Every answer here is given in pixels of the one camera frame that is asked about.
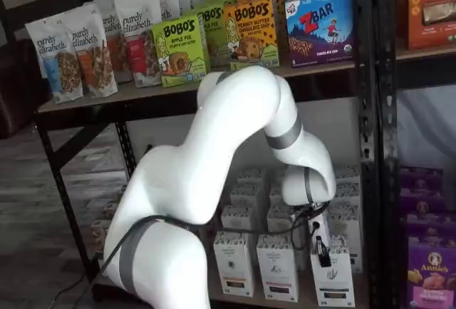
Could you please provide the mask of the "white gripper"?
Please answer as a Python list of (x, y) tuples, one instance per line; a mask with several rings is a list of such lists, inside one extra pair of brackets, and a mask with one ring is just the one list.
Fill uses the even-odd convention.
[(321, 267), (331, 267), (328, 243), (330, 233), (328, 230), (327, 212), (315, 216), (309, 223), (309, 233), (311, 234), (311, 251), (316, 251)]

